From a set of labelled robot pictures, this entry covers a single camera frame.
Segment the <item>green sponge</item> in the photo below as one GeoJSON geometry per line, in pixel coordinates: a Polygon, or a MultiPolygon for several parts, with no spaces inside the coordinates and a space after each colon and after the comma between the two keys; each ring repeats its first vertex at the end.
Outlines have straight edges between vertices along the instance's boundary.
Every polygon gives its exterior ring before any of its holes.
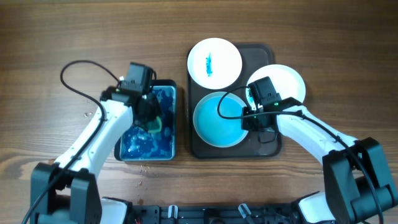
{"type": "Polygon", "coordinates": [[[152,121],[146,123],[146,128],[148,133],[159,133],[162,130],[162,120],[159,116],[152,121]]]}

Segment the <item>pale blue plate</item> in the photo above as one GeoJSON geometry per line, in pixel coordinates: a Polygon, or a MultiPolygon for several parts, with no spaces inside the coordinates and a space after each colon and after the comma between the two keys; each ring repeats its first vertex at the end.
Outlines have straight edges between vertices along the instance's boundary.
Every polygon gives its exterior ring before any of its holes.
{"type": "Polygon", "coordinates": [[[211,146],[235,146],[248,134],[242,129],[241,121],[233,119],[242,115],[245,106],[244,101],[232,93],[210,93],[198,102],[193,112],[195,131],[211,146]]]}

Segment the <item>large white plate blue smear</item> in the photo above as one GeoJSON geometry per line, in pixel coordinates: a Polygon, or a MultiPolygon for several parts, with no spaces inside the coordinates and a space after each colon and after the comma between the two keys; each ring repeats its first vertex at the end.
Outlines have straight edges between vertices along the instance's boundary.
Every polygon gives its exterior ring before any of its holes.
{"type": "Polygon", "coordinates": [[[266,65],[256,70],[249,77],[247,85],[264,77],[271,79],[282,100],[292,97],[299,103],[304,102],[306,96],[305,82],[293,68],[280,64],[266,65]]]}

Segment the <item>white plate blue streak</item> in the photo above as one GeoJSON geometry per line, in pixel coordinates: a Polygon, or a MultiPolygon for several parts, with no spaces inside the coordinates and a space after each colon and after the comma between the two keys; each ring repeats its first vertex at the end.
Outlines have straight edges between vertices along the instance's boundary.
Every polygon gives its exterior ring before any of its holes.
{"type": "Polygon", "coordinates": [[[240,76],[243,60],[231,42],[208,38],[197,43],[187,57],[191,78],[203,88],[220,90],[232,85],[240,76]]]}

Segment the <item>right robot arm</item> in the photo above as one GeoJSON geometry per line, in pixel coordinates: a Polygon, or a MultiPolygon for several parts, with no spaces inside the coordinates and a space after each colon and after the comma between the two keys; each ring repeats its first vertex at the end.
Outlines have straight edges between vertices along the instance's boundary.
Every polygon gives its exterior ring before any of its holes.
{"type": "Polygon", "coordinates": [[[294,98],[272,102],[257,111],[243,109],[243,127],[274,129],[323,166],[324,192],[305,197],[299,208],[308,223],[360,223],[397,206],[397,188],[382,146],[373,138],[358,140],[320,119],[294,98]]]}

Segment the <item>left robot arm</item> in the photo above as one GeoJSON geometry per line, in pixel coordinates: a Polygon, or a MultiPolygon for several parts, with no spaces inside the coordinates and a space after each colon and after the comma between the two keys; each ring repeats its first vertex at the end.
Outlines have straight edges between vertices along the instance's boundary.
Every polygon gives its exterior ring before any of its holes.
{"type": "Polygon", "coordinates": [[[53,164],[39,163],[31,175],[30,209],[24,223],[101,223],[97,178],[106,158],[131,127],[148,131],[162,113],[153,93],[109,87],[95,116],[69,149],[53,164]]]}

